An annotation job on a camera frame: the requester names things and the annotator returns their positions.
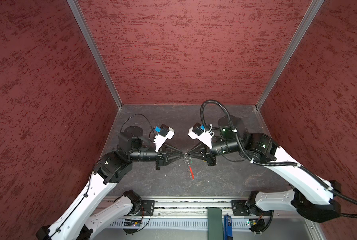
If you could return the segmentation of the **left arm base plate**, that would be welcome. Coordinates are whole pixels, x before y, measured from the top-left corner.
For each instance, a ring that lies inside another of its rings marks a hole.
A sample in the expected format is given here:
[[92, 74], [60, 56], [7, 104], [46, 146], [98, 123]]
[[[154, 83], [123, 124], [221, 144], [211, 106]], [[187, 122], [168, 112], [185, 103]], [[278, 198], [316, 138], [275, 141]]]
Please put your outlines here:
[[153, 216], [155, 207], [155, 200], [141, 200], [139, 204], [135, 207], [134, 216], [142, 216], [146, 214], [147, 216]]

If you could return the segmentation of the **right circuit board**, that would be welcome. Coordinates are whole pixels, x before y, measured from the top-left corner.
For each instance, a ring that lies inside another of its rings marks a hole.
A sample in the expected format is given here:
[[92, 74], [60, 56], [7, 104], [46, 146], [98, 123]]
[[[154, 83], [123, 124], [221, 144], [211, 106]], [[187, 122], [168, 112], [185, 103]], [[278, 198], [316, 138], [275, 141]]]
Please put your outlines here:
[[261, 233], [264, 229], [265, 229], [265, 221], [264, 219], [260, 219], [260, 220], [250, 220], [249, 221], [249, 229], [253, 232], [253, 233]]

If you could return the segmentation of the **blue device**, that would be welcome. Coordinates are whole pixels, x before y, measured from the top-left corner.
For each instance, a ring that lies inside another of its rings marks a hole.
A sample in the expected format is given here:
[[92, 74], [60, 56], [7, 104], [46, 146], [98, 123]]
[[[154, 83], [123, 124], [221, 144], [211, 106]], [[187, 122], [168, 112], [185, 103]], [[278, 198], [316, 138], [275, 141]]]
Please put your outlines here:
[[232, 220], [229, 214], [223, 217], [223, 239], [233, 240], [232, 234]]

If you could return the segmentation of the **right aluminium corner post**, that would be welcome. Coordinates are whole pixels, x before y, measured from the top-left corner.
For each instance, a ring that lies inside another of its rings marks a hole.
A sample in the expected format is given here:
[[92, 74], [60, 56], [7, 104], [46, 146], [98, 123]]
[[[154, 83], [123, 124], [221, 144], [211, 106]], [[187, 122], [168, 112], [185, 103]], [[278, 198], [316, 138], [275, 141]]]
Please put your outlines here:
[[300, 44], [301, 40], [303, 39], [305, 33], [307, 32], [308, 28], [310, 27], [312, 21], [314, 20], [315, 16], [319, 12], [323, 3], [324, 3], [324, 0], [311, 1], [300, 24], [298, 25], [294, 35], [292, 36], [283, 56], [281, 57], [277, 67], [275, 68], [271, 78], [269, 79], [268, 84], [266, 85], [263, 93], [261, 94], [261, 96], [259, 97], [259, 99], [255, 105], [255, 109], [257, 112], [259, 112], [261, 110], [263, 104], [265, 103], [270, 92], [274, 88], [276, 82], [278, 81], [283, 70], [287, 66], [289, 60], [291, 59], [292, 55], [294, 54], [295, 50], [297, 49], [298, 45]]

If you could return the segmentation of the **left aluminium corner post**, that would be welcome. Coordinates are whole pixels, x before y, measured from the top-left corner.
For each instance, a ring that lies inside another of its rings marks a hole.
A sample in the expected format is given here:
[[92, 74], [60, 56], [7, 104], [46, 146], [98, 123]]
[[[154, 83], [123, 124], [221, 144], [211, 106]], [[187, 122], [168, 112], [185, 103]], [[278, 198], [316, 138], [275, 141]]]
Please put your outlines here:
[[76, 20], [81, 32], [82, 32], [82, 35], [83, 35], [83, 37], [84, 37], [84, 39], [85, 39], [85, 41], [86, 41], [86, 43], [87, 43], [92, 55], [93, 55], [93, 58], [94, 58], [97, 66], [98, 66], [98, 68], [99, 68], [99, 70], [101, 72], [101, 75], [103, 76], [103, 78], [104, 78], [104, 80], [105, 80], [105, 82], [107, 84], [107, 87], [108, 87], [108, 89], [109, 89], [109, 91], [110, 91], [110, 93], [111, 93], [111, 95], [112, 95], [112, 97], [113, 97], [113, 99], [114, 99], [114, 101], [115, 101], [115, 103], [117, 105], [117, 108], [119, 110], [121, 110], [122, 106], [123, 106], [123, 103], [122, 103], [122, 101], [120, 99], [120, 96], [118, 94], [118, 91], [117, 91], [117, 89], [116, 89], [116, 87], [115, 87], [115, 85], [113, 83], [113, 80], [112, 80], [112, 78], [110, 76], [110, 73], [109, 73], [109, 71], [108, 71], [108, 69], [107, 69], [107, 67], [106, 67], [106, 65], [104, 63], [104, 60], [103, 60], [103, 58], [102, 58], [102, 56], [100, 54], [98, 46], [97, 46], [97, 44], [96, 44], [96, 42], [95, 42], [95, 40], [93, 38], [93, 35], [92, 35], [92, 33], [91, 33], [90, 29], [89, 29], [89, 26], [88, 26], [88, 24], [87, 24], [87, 22], [85, 20], [85, 17], [83, 16], [83, 12], [82, 12], [82, 10], [81, 10], [81, 8], [79, 6], [78, 1], [76, 1], [76, 0], [67, 0], [67, 3], [68, 3], [68, 5], [69, 5], [69, 7], [70, 7], [70, 9], [72, 11], [72, 14], [73, 14], [73, 16], [74, 16], [74, 18], [75, 18], [75, 20]]

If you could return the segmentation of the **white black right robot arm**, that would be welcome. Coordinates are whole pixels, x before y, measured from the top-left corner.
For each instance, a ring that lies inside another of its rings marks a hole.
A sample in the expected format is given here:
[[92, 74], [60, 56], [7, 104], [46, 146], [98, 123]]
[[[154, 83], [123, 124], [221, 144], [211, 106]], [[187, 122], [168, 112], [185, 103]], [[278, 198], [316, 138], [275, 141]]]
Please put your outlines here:
[[187, 156], [204, 160], [209, 166], [215, 166], [217, 156], [239, 153], [244, 160], [257, 162], [260, 167], [273, 171], [291, 186], [283, 192], [252, 191], [242, 208], [244, 212], [256, 216], [269, 211], [297, 212], [305, 219], [317, 223], [340, 217], [340, 204], [329, 191], [339, 190], [337, 182], [312, 177], [270, 136], [248, 132], [240, 118], [231, 116], [231, 120], [237, 129], [237, 136], [244, 151], [240, 150], [227, 117], [222, 117], [218, 121], [219, 136], [214, 135], [213, 128], [206, 130], [200, 123], [189, 129], [188, 136], [200, 142], [187, 153]]

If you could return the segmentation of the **dark green block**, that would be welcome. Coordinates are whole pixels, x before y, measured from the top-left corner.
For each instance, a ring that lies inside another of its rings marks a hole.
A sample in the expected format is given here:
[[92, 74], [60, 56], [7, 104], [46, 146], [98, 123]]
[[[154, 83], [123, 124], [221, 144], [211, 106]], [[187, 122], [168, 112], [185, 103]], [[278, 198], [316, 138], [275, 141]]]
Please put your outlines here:
[[209, 207], [207, 209], [208, 240], [223, 240], [222, 210]]

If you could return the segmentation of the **left circuit board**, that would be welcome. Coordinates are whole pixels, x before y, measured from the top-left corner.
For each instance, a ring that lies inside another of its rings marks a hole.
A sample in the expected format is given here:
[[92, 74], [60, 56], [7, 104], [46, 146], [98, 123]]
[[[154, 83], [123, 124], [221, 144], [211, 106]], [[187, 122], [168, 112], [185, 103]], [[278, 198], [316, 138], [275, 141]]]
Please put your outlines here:
[[124, 220], [124, 227], [134, 227], [140, 228], [143, 224], [143, 220], [132, 220], [132, 219], [125, 219]]

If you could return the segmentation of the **aluminium corner post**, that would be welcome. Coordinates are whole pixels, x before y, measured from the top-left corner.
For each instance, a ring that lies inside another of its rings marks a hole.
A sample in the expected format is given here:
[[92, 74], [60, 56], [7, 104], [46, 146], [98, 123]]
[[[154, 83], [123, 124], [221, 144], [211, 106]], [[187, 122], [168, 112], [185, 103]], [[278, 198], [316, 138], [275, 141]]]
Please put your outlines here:
[[270, 92], [274, 88], [276, 82], [278, 81], [283, 70], [287, 66], [289, 60], [291, 59], [292, 55], [294, 54], [295, 50], [297, 49], [298, 45], [300, 44], [301, 40], [303, 39], [305, 33], [307, 32], [308, 28], [310, 27], [312, 21], [314, 20], [315, 16], [319, 12], [323, 3], [324, 3], [324, 0], [311, 1], [300, 24], [298, 25], [294, 35], [292, 36], [283, 56], [281, 57], [277, 67], [275, 68], [271, 78], [269, 79], [268, 84], [266, 85], [263, 93], [261, 94], [261, 96], [259, 97], [259, 99], [255, 105], [255, 109], [257, 112], [259, 112], [261, 110], [263, 104], [265, 103]]
[[115, 103], [117, 105], [117, 108], [119, 110], [121, 110], [122, 106], [123, 106], [123, 103], [122, 103], [122, 101], [120, 99], [120, 96], [118, 94], [118, 91], [117, 91], [117, 89], [116, 89], [116, 87], [115, 87], [115, 85], [113, 83], [113, 80], [112, 80], [112, 78], [110, 76], [110, 73], [109, 73], [109, 71], [108, 71], [108, 69], [107, 69], [107, 67], [106, 67], [106, 65], [104, 63], [104, 60], [103, 60], [103, 58], [102, 58], [102, 56], [100, 54], [98, 46], [97, 46], [97, 44], [96, 44], [96, 42], [95, 42], [95, 40], [93, 38], [93, 35], [92, 35], [92, 33], [91, 33], [90, 29], [89, 29], [89, 26], [88, 26], [88, 24], [87, 24], [87, 22], [85, 20], [85, 17], [83, 16], [83, 12], [82, 12], [82, 10], [81, 10], [81, 8], [79, 6], [78, 1], [76, 1], [76, 0], [67, 0], [67, 3], [68, 3], [68, 5], [69, 5], [69, 7], [70, 7], [70, 9], [72, 11], [72, 14], [73, 14], [73, 16], [74, 16], [74, 18], [75, 18], [75, 20], [76, 20], [81, 32], [82, 32], [82, 35], [83, 35], [83, 37], [84, 37], [84, 39], [85, 39], [85, 41], [86, 41], [86, 43], [87, 43], [92, 55], [93, 55], [93, 58], [94, 58], [97, 66], [98, 66], [98, 68], [99, 68], [99, 70], [101, 72], [101, 75], [103, 76], [103, 78], [104, 78], [104, 80], [105, 80], [105, 82], [107, 84], [107, 87], [108, 87], [108, 89], [109, 89], [109, 91], [110, 91], [110, 93], [111, 93], [111, 95], [112, 95], [112, 97], [113, 97], [113, 99], [114, 99], [114, 101], [115, 101]]

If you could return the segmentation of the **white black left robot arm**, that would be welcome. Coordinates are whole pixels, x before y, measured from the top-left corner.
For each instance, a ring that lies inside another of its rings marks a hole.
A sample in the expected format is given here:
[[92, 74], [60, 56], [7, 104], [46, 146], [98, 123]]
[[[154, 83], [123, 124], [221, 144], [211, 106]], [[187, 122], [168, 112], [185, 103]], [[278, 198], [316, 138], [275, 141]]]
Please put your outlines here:
[[152, 132], [154, 139], [150, 141], [143, 136], [140, 127], [131, 126], [121, 130], [117, 150], [105, 154], [97, 162], [86, 186], [69, 208], [52, 225], [41, 227], [36, 238], [92, 240], [114, 220], [128, 214], [137, 214], [141, 197], [134, 191], [126, 191], [111, 206], [97, 214], [94, 210], [132, 170], [133, 162], [155, 162], [156, 168], [159, 169], [182, 157], [180, 150], [166, 144], [166, 140], [174, 136], [173, 128], [161, 125]]

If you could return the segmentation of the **aluminium front rail frame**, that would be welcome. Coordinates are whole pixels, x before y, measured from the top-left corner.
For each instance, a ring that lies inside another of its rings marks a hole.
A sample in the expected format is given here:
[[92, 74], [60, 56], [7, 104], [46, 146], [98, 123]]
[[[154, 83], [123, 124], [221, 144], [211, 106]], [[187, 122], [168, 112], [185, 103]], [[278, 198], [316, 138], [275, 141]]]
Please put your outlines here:
[[[105, 198], [94, 210], [97, 214], [111, 206], [116, 198]], [[153, 216], [128, 214], [111, 222], [92, 240], [207, 240], [209, 207], [222, 210], [232, 220], [234, 240], [323, 240], [319, 224], [297, 216], [293, 212], [276, 211], [269, 217], [234, 216], [232, 200], [235, 197], [147, 197], [155, 200]], [[143, 220], [140, 228], [124, 227], [124, 220]], [[250, 220], [264, 219], [265, 229], [253, 233]]]

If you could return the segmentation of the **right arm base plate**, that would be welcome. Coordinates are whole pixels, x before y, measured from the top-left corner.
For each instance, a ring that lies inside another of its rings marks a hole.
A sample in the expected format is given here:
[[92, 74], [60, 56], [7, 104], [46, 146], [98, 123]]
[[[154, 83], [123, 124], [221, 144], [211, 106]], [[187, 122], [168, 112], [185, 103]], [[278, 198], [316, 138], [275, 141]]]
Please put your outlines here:
[[265, 212], [255, 204], [247, 203], [247, 201], [243, 200], [232, 200], [231, 208], [234, 216], [269, 217], [271, 215], [271, 211]]

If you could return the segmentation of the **perforated metal keyring red handle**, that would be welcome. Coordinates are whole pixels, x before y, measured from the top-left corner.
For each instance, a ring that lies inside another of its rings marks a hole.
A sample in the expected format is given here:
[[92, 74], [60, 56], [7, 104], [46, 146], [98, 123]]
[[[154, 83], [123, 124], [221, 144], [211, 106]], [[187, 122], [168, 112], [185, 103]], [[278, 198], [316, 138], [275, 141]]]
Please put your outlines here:
[[191, 167], [191, 165], [190, 165], [189, 158], [188, 158], [187, 154], [184, 155], [184, 162], [185, 162], [185, 163], [187, 164], [187, 166], [188, 166], [191, 179], [194, 180], [194, 174], [193, 174], [192, 167]]

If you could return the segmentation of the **circuit board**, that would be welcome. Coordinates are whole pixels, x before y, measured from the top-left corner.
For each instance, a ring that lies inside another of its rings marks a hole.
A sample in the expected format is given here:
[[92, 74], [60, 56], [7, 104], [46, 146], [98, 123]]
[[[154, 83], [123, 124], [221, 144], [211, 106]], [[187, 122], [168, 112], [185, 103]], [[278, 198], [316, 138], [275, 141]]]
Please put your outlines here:
[[250, 220], [249, 221], [249, 229], [253, 232], [253, 233], [261, 233], [264, 229], [265, 229], [265, 221], [264, 219], [260, 219], [260, 220]]
[[132, 220], [132, 219], [125, 219], [124, 220], [124, 227], [134, 227], [140, 228], [143, 224], [143, 220]]

